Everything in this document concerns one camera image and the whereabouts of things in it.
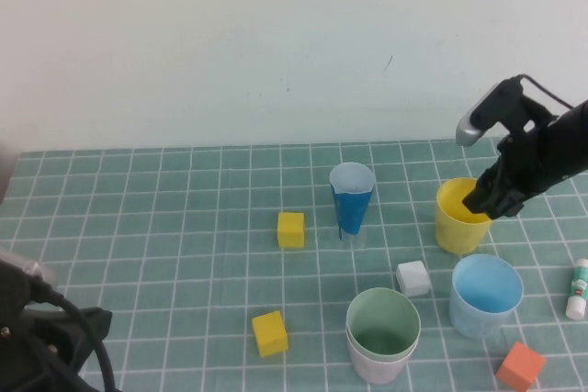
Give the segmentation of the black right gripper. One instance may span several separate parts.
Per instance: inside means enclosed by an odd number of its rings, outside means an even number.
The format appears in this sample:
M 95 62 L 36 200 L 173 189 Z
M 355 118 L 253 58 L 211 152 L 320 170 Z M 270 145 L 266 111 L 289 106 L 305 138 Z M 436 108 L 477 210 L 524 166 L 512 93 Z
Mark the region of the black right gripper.
M 519 213 L 529 199 L 575 175 L 575 127 L 559 119 L 521 140 L 510 137 L 497 163 L 464 196 L 463 205 L 492 220 Z

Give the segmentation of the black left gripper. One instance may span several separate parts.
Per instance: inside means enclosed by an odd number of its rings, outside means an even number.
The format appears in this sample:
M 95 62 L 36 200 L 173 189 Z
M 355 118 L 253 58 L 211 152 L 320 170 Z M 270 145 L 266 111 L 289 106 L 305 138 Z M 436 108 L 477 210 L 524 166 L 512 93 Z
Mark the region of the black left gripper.
M 94 307 L 71 318 L 64 311 L 26 308 L 26 297 L 1 292 L 1 389 L 3 391 L 90 391 L 79 370 L 99 350 L 108 358 L 105 338 L 112 313 Z

